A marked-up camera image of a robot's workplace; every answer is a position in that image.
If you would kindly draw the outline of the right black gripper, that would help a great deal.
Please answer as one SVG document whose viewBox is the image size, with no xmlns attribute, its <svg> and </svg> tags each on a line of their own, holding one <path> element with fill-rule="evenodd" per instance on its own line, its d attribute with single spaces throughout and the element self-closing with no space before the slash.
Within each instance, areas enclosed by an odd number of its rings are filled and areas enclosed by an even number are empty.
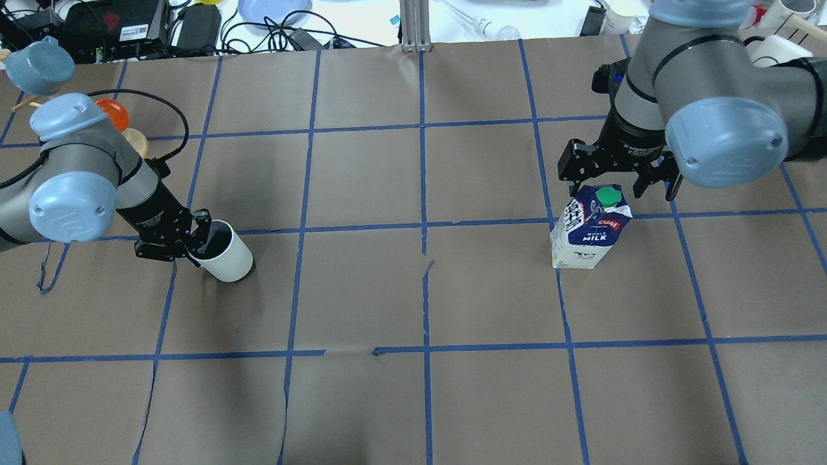
<svg viewBox="0 0 827 465">
<path fill-rule="evenodd" d="M 609 113 L 598 139 L 586 144 L 568 141 L 558 161 L 558 179 L 568 183 L 568 194 L 576 197 L 587 180 L 609 172 L 635 172 L 633 198 L 643 197 L 653 183 L 679 188 L 683 182 L 676 160 L 665 149 L 664 130 L 642 129 L 620 114 L 620 91 L 630 59 L 600 65 L 592 76 L 591 89 L 609 97 Z"/>
</svg>

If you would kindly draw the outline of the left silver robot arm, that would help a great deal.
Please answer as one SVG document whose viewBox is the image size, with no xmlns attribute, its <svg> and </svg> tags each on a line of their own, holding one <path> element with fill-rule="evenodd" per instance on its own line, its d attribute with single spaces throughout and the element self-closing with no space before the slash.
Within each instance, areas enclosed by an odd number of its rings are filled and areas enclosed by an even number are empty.
<svg viewBox="0 0 827 465">
<path fill-rule="evenodd" d="M 136 256 L 194 261 L 215 235 L 206 209 L 190 210 L 163 183 L 178 151 L 147 159 L 82 92 L 62 94 L 75 64 L 47 36 L 18 51 L 2 50 L 9 80 L 45 102 L 30 116 L 39 140 L 33 164 L 2 182 L 2 251 L 41 238 L 89 242 L 120 215 L 138 234 Z"/>
</svg>

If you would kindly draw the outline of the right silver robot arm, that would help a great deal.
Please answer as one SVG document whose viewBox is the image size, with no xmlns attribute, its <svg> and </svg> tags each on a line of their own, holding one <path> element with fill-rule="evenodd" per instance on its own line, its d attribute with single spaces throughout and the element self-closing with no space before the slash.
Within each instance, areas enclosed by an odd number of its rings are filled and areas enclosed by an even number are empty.
<svg viewBox="0 0 827 465">
<path fill-rule="evenodd" d="M 588 180 L 635 172 L 674 200 L 688 181 L 750 183 L 784 162 L 825 158 L 825 59 L 754 64 L 738 28 L 750 1 L 656 1 L 629 59 L 604 64 L 591 88 L 609 113 L 591 145 L 568 141 L 558 179 L 575 196 Z"/>
</svg>

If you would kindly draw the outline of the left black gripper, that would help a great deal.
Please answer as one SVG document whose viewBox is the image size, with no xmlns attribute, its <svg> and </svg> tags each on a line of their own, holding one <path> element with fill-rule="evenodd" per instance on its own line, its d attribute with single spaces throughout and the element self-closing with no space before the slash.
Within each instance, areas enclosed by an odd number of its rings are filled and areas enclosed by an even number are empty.
<svg viewBox="0 0 827 465">
<path fill-rule="evenodd" d="M 185 258 L 190 262 L 187 248 L 191 244 L 191 256 L 207 256 L 215 233 L 212 231 L 209 210 L 166 208 L 157 214 L 142 214 L 134 218 L 138 240 L 134 243 L 137 257 L 153 261 L 173 262 Z"/>
</svg>

